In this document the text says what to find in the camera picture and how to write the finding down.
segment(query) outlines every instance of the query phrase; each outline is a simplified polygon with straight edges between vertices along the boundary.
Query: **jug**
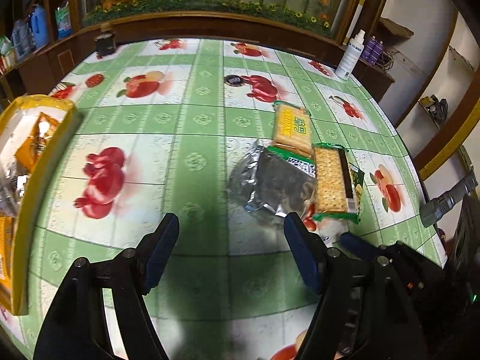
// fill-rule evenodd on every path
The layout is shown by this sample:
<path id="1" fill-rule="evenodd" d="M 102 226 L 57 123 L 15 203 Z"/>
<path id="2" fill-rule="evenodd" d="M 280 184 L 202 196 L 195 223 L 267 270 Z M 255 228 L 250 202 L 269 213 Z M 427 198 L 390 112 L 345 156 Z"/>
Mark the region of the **jug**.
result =
<path id="1" fill-rule="evenodd" d="M 32 33 L 30 32 L 30 27 L 28 26 L 27 21 L 21 19 L 15 21 L 11 33 L 11 42 L 17 53 L 18 60 L 33 51 Z"/>
<path id="2" fill-rule="evenodd" d="M 47 12 L 43 7 L 34 4 L 34 10 L 30 15 L 30 26 L 37 49 L 49 42 L 49 31 L 47 28 Z"/>

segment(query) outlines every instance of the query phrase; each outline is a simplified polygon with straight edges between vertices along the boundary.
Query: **yellow snack package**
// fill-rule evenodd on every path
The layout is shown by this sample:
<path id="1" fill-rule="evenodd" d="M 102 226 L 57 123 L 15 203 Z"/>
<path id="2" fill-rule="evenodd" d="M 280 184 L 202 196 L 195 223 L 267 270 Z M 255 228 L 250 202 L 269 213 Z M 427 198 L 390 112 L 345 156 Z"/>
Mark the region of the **yellow snack package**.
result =
<path id="1" fill-rule="evenodd" d="M 59 124 L 59 121 L 43 112 L 40 112 L 38 115 L 37 122 L 33 126 L 30 135 L 15 153 L 18 162 L 20 162 L 29 173 L 33 172 L 38 159 L 45 150 L 45 146 L 54 135 Z"/>
<path id="2" fill-rule="evenodd" d="M 305 108 L 274 102 L 275 127 L 272 146 L 311 157 L 310 115 Z"/>
<path id="3" fill-rule="evenodd" d="M 0 216 L 0 284 L 11 290 L 10 257 L 14 239 L 14 219 Z"/>

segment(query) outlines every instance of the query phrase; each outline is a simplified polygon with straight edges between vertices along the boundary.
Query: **blue gripper pad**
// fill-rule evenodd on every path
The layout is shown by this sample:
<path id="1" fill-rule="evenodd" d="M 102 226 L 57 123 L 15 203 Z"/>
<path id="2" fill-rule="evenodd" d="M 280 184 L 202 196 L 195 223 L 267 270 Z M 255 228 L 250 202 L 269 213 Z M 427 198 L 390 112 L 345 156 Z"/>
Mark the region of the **blue gripper pad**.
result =
<path id="1" fill-rule="evenodd" d="M 289 243 L 290 250 L 303 282 L 315 293 L 320 294 L 322 286 L 318 271 L 318 262 L 300 233 L 302 231 L 301 227 L 308 233 L 308 230 L 297 214 L 290 213 L 285 217 L 283 232 L 286 241 Z"/>
<path id="2" fill-rule="evenodd" d="M 370 262 L 379 256 L 378 249 L 375 246 L 350 232 L 343 233 L 340 236 L 340 245 L 363 261 Z"/>
<path id="3" fill-rule="evenodd" d="M 177 216 L 174 214 L 166 214 L 152 235 L 158 235 L 158 238 L 154 237 L 151 239 L 151 241 L 154 242 L 155 238 L 157 238 L 157 244 L 153 247 L 145 263 L 143 295 L 148 294 L 150 290 L 155 288 L 160 282 L 173 247 L 179 237 L 179 220 Z"/>

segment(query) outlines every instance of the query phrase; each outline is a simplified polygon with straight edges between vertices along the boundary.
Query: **apple print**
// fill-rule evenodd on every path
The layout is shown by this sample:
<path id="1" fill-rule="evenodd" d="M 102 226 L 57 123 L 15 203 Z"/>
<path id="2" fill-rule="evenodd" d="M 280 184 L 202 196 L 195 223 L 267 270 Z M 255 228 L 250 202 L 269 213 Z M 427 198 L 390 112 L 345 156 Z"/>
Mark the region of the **apple print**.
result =
<path id="1" fill-rule="evenodd" d="M 251 85 L 251 93 L 247 93 L 248 97 L 265 103 L 273 103 L 277 99 L 278 90 L 269 79 L 262 76 L 242 76 L 242 78 L 246 84 Z"/>
<path id="2" fill-rule="evenodd" d="M 160 87 L 160 81 L 165 77 L 161 71 L 150 71 L 145 74 L 140 74 L 132 78 L 127 77 L 123 81 L 125 89 L 117 93 L 117 97 L 127 96 L 132 99 L 145 97 L 157 91 Z"/>
<path id="3" fill-rule="evenodd" d="M 349 117 L 357 117 L 358 119 L 363 119 L 360 111 L 356 109 L 352 104 L 350 104 L 347 100 L 342 99 L 340 96 L 330 96 L 329 98 L 337 104 L 340 104 Z"/>
<path id="4" fill-rule="evenodd" d="M 303 339 L 305 338 L 307 331 L 304 330 L 295 339 L 294 345 L 285 346 L 283 349 L 280 349 L 276 354 L 272 356 L 270 360 L 293 360 L 300 349 L 300 345 L 302 345 Z M 337 352 L 335 354 L 334 360 L 340 359 L 342 354 Z"/>
<path id="5" fill-rule="evenodd" d="M 125 154 L 118 147 L 107 147 L 99 154 L 89 154 L 86 159 L 83 172 L 89 180 L 83 195 L 73 205 L 81 208 L 88 218 L 102 219 L 110 213 L 113 201 L 123 187 Z"/>
<path id="6" fill-rule="evenodd" d="M 105 77 L 101 73 L 93 74 L 93 76 L 90 76 L 88 79 L 86 79 L 85 85 L 88 88 L 93 88 L 97 85 L 100 85 L 104 79 Z"/>
<path id="7" fill-rule="evenodd" d="M 309 65 L 312 65 L 315 69 L 317 69 L 320 73 L 325 74 L 326 76 L 330 76 L 330 73 L 328 73 L 328 70 L 325 69 L 320 62 L 317 61 L 310 61 L 308 63 Z"/>
<path id="8" fill-rule="evenodd" d="M 393 179 L 388 169 L 382 164 L 378 165 L 375 173 L 370 173 L 370 179 L 378 186 L 383 195 L 382 204 L 385 211 L 388 212 L 390 208 L 393 212 L 399 212 L 402 207 L 400 195 L 393 185 Z"/>
<path id="9" fill-rule="evenodd" d="M 68 99 L 77 89 L 72 82 L 60 82 L 58 86 L 60 89 L 57 89 L 51 96 L 54 99 Z"/>
<path id="10" fill-rule="evenodd" d="M 315 213 L 315 203 L 310 204 L 302 220 L 303 224 L 308 231 L 315 231 L 317 229 L 316 223 L 312 220 L 312 216 Z"/>
<path id="11" fill-rule="evenodd" d="M 168 50 L 168 49 L 180 49 L 182 48 L 183 44 L 180 41 L 180 39 L 172 39 L 172 40 L 168 40 L 166 43 L 155 42 L 155 46 L 157 46 L 159 50 Z"/>
<path id="12" fill-rule="evenodd" d="M 248 43 L 230 43 L 235 50 L 233 51 L 235 54 L 243 54 L 244 56 L 261 56 L 262 52 L 255 46 L 254 44 Z"/>

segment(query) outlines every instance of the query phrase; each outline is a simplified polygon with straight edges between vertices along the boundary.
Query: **wall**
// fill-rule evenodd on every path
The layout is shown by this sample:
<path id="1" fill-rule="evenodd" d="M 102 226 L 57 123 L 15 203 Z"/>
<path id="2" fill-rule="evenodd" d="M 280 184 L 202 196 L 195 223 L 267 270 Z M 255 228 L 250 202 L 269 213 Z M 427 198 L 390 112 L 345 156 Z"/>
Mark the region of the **wall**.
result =
<path id="1" fill-rule="evenodd" d="M 462 54 L 475 70 L 478 68 L 480 48 L 460 14 L 458 14 L 450 45 Z M 463 98 L 471 83 L 472 76 L 473 71 L 467 64 L 460 61 L 459 58 L 455 60 L 454 53 L 447 50 L 422 97 L 434 94 L 439 99 L 446 98 L 449 105 L 448 115 L 450 116 Z M 416 156 L 438 132 L 438 128 L 419 104 L 415 104 L 397 130 L 412 156 Z M 480 125 L 477 125 L 463 145 L 469 154 L 474 169 L 480 175 L 479 142 Z M 465 174 L 466 171 L 459 156 L 457 154 L 453 155 L 425 180 L 430 198 L 437 197 L 452 188 Z M 444 230 L 447 239 L 452 238 L 455 233 L 460 209 L 461 203 L 455 205 L 453 210 L 438 222 L 438 226 Z"/>
<path id="2" fill-rule="evenodd" d="M 415 34 L 395 45 L 400 54 L 389 73 L 396 80 L 380 102 L 395 123 L 434 68 L 450 31 L 455 7 L 451 0 L 387 0 L 382 17 Z"/>

